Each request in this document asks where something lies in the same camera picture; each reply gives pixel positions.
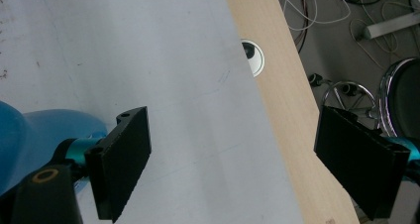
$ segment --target floor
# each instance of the floor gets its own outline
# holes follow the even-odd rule
[[[302,10],[301,0],[290,1]],[[315,14],[313,0],[306,1],[309,18],[313,18]],[[340,0],[316,1],[318,6],[317,21],[334,21],[347,14],[346,6]],[[407,5],[408,0],[381,0],[373,5],[366,6],[366,9],[376,22],[383,21],[382,7],[383,16],[386,19],[411,12],[409,8],[396,5],[394,2]],[[279,3],[283,8],[284,0],[279,0]],[[318,73],[332,81],[356,81],[376,94],[380,79],[391,64],[406,57],[420,56],[420,27],[396,32],[395,38],[398,46],[395,42],[390,42],[390,38],[388,38],[390,44],[393,43],[393,53],[385,52],[375,41],[369,40],[360,40],[361,48],[353,39],[350,28],[355,38],[359,39],[365,26],[359,20],[363,20],[368,25],[372,24],[372,21],[362,6],[349,5],[349,7],[351,10],[349,18],[333,24],[314,24],[309,28],[306,41],[300,52],[300,58],[308,75]],[[290,5],[286,6],[284,14],[290,27],[302,28],[303,17]],[[291,31],[291,33],[294,38],[298,37],[299,32]],[[384,39],[379,39],[378,42],[387,49]],[[321,104],[325,89],[326,86],[313,88],[318,105]],[[391,218],[369,222],[364,219],[362,213],[358,212],[358,214],[361,217],[361,223],[411,223],[419,199],[420,188],[413,183],[402,182]]]

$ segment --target round hole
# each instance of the round hole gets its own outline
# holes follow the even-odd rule
[[[103,148],[97,147],[97,148],[91,149],[89,152],[90,152],[90,154],[95,155],[95,154],[101,153],[103,150],[104,150]]]
[[[32,182],[43,183],[54,179],[58,175],[58,170],[55,168],[47,168],[40,172],[37,172],[32,177]]]

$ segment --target table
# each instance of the table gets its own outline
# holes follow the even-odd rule
[[[359,223],[347,192],[313,152],[319,111],[278,0],[227,0],[239,34],[265,55],[262,100],[305,223]]]

